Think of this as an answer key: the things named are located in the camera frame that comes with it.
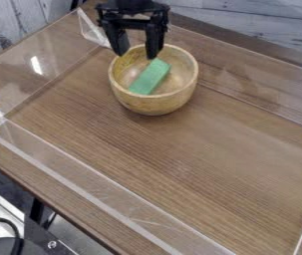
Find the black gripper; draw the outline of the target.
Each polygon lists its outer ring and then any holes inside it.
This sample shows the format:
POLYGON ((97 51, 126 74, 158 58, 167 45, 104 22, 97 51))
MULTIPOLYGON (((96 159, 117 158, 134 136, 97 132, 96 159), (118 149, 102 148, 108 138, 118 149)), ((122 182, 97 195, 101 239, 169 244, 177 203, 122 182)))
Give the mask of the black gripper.
POLYGON ((122 56, 130 49, 128 30, 146 30, 148 57, 154 59, 164 47, 171 7, 156 0, 108 0, 96 10, 117 55, 122 56))

